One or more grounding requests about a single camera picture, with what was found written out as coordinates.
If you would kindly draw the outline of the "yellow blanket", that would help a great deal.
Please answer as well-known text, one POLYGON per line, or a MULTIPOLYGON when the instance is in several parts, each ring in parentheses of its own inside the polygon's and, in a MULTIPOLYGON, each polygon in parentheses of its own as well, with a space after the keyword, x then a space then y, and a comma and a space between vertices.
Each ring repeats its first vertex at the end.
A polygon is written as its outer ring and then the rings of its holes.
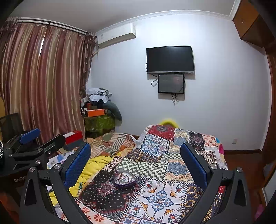
MULTIPOLYGON (((51 158, 47 164, 47 168, 50 169, 59 162, 64 162, 64 157, 61 155, 55 156, 51 158)), ((78 197, 83 188, 85 187, 85 184, 88 182, 88 180, 96 175, 100 170, 104 168, 105 165, 107 165, 109 162, 111 162, 113 157, 110 156, 97 156, 94 158, 91 158, 87 161, 87 164, 85 165, 84 169, 82 170, 77 182, 73 187, 69 188, 69 191, 73 197, 78 197)), ((49 193, 49 196, 51 198, 51 201, 53 205, 56 205, 58 203, 58 200, 56 199, 56 196, 54 192, 49 193)))

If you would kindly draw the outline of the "red and white box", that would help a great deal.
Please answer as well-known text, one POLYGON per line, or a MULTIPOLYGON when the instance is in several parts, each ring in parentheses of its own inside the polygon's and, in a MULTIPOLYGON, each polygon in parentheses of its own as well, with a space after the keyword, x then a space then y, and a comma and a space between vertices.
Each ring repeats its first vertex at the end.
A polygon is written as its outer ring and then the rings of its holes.
POLYGON ((66 145, 69 145, 77 140, 83 139, 82 131, 78 131, 78 130, 69 132, 67 134, 64 134, 63 136, 65 137, 66 145))

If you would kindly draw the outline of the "striped brown patterned sheet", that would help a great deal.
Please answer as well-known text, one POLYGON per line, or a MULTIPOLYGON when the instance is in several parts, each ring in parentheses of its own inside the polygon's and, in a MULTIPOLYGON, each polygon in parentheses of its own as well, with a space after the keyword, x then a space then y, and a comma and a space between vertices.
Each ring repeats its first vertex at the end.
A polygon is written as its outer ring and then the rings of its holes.
POLYGON ((114 156, 125 149, 132 150, 135 146, 135 139, 130 134, 105 133, 97 138, 87 138, 86 143, 91 147, 91 158, 97 156, 114 156))

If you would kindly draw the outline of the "colourful patchwork bedspread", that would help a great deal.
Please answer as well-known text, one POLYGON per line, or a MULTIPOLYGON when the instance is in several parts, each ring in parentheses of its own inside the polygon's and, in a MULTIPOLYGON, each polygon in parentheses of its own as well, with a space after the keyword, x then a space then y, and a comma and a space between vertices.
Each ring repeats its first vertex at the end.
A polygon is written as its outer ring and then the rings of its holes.
POLYGON ((186 142, 209 164, 227 169, 215 136, 150 125, 129 153, 113 158, 89 179, 77 204, 92 223, 179 223, 203 193, 181 158, 186 142), (113 173, 120 169, 134 175, 133 187, 113 185, 113 173))

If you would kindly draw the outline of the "green patterned storage box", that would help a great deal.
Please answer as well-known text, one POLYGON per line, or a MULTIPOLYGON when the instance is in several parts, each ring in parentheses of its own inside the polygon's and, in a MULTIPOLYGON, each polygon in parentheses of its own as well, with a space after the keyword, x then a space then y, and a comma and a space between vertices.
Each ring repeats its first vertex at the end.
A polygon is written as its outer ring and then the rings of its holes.
POLYGON ((115 127, 115 119, 108 115, 97 117, 84 117, 85 130, 89 132, 102 132, 103 130, 113 129, 115 127))

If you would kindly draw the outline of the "orange box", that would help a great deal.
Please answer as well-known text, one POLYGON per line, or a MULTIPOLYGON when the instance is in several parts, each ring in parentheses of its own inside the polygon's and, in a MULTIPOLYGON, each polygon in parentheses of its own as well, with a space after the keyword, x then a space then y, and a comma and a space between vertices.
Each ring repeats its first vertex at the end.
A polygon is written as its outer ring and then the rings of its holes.
POLYGON ((87 108, 84 109, 86 117, 97 117, 103 116, 105 111, 103 109, 95 109, 95 110, 88 110, 87 108))

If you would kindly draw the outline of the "striped maroon curtain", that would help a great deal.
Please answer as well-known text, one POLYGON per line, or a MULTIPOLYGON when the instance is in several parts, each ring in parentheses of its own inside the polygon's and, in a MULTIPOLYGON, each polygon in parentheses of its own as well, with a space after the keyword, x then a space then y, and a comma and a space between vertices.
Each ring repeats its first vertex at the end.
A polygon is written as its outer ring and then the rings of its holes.
POLYGON ((24 130, 39 128, 45 143, 58 134, 84 132, 85 97, 95 36, 8 18, 1 27, 1 98, 24 130))

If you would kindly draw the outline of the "dark teal cushion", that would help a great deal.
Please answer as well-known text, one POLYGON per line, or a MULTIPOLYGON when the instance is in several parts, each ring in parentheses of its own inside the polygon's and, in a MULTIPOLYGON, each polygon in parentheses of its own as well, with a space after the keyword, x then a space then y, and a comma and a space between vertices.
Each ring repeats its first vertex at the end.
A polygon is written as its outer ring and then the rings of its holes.
POLYGON ((116 120, 116 123, 119 126, 121 125, 123 118, 120 113, 120 110, 118 109, 115 103, 108 101, 107 103, 104 103, 102 105, 102 108, 107 111, 107 114, 111 115, 116 120))

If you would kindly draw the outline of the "grey white clothes pile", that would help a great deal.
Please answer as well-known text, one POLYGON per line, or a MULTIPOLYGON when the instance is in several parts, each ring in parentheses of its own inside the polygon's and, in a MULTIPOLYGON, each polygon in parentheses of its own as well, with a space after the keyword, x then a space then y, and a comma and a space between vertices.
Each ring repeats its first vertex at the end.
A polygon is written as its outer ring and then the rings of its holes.
POLYGON ((110 101, 112 93, 103 88, 89 88, 86 89, 86 95, 80 100, 80 106, 83 107, 87 102, 99 102, 100 100, 105 104, 110 101))

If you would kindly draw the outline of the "white air conditioner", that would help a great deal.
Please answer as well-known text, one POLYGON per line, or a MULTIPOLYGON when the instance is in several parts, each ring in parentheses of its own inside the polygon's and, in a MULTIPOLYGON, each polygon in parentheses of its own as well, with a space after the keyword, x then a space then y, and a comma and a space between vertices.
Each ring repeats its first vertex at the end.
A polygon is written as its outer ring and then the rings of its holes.
POLYGON ((136 27, 133 23, 114 28, 107 28, 97 34, 97 43, 100 49, 136 38, 136 27))

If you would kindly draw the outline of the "small wall-mounted screen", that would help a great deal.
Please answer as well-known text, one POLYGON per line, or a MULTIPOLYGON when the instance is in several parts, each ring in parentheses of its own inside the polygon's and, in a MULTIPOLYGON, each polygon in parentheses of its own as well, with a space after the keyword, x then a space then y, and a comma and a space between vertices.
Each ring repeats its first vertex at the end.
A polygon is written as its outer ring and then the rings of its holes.
POLYGON ((183 74, 159 74, 158 93, 183 94, 184 93, 183 74))

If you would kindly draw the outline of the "black wall television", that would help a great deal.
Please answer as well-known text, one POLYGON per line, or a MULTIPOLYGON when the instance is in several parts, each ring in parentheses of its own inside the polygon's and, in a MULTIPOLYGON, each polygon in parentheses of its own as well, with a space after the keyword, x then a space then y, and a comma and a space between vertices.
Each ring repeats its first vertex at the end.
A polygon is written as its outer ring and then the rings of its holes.
POLYGON ((191 46, 163 46, 146 49, 147 72, 194 73, 194 57, 191 46))

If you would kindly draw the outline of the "wooden wall cabinet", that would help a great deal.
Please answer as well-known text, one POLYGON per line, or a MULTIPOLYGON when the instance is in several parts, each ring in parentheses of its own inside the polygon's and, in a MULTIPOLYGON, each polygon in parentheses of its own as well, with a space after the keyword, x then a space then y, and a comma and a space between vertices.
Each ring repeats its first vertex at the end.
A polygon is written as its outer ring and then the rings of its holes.
POLYGON ((264 19, 249 1, 240 2, 233 23, 241 40, 260 48, 275 39, 264 19))

